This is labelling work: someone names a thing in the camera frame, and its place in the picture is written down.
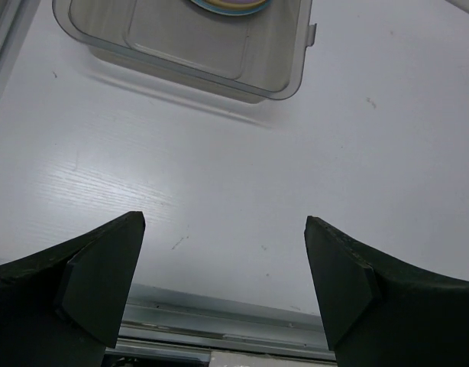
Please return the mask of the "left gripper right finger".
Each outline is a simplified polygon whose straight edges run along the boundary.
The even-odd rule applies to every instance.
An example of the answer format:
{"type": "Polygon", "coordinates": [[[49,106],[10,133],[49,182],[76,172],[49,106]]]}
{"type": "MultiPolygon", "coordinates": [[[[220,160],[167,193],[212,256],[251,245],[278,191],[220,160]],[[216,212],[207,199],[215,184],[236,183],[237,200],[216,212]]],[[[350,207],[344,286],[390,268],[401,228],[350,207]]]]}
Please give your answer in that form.
{"type": "Polygon", "coordinates": [[[306,253],[339,366],[469,366],[469,281],[418,268],[310,216],[306,253]]]}

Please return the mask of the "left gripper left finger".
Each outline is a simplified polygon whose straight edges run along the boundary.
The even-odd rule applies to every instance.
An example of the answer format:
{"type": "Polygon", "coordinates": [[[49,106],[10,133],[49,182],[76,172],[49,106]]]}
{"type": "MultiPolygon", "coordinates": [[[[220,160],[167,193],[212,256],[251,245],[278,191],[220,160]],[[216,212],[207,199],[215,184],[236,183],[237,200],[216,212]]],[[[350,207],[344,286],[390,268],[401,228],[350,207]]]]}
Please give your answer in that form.
{"type": "Polygon", "coordinates": [[[143,213],[0,265],[0,366],[99,366],[115,347],[143,213]]]}

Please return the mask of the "blue plate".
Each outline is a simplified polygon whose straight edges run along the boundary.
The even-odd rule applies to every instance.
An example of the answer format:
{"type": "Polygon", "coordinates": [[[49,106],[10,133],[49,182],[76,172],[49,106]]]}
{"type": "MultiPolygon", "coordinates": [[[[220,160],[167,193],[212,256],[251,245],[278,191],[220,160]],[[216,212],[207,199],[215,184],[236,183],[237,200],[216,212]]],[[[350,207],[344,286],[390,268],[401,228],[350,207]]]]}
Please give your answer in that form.
{"type": "Polygon", "coordinates": [[[211,13],[237,17],[262,11],[270,1],[192,1],[192,3],[211,13]]]}

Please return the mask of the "purple plate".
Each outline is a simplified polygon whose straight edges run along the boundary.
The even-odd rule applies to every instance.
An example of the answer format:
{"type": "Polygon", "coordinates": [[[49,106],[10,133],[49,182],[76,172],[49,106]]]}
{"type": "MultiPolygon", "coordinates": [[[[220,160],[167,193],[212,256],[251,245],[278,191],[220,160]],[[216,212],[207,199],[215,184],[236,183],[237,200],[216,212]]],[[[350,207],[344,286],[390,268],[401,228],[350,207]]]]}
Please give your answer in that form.
{"type": "Polygon", "coordinates": [[[225,6],[249,6],[257,2],[257,0],[209,0],[212,4],[224,4],[225,6]]]}

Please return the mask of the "clear plastic bin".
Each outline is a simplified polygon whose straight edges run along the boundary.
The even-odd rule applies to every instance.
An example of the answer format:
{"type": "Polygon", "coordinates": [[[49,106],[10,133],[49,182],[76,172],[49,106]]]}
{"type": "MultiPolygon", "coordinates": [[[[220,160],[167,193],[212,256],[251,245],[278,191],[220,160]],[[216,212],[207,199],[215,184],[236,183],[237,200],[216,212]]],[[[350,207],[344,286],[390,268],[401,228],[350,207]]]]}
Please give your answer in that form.
{"type": "Polygon", "coordinates": [[[247,11],[205,1],[55,1],[52,9],[100,60],[250,104],[298,91],[316,34],[310,1],[247,11]]]}

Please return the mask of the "aluminium front rail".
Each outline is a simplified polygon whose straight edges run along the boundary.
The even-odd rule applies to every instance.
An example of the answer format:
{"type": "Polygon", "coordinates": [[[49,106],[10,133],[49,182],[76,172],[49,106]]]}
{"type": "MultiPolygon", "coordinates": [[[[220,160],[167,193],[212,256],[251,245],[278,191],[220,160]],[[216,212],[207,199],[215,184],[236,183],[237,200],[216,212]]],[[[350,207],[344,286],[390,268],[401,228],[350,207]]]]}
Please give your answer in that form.
{"type": "Polygon", "coordinates": [[[116,353],[205,361],[214,351],[334,362],[320,317],[133,284],[116,353]]]}

